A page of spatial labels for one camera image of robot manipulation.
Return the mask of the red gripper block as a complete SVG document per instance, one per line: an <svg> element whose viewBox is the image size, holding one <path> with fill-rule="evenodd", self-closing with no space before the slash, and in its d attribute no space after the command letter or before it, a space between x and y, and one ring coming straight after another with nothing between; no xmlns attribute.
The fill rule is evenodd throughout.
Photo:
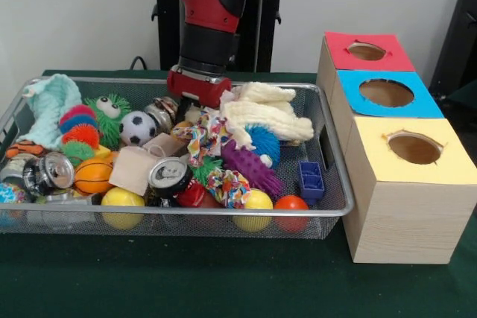
<svg viewBox="0 0 477 318"><path fill-rule="evenodd" d="M177 108L177 123L185 120L190 108L190 99L197 101L201 106L216 108L221 103L223 92L232 89L232 81L228 77L198 74L173 66L167 77L168 90L180 100Z"/></svg>

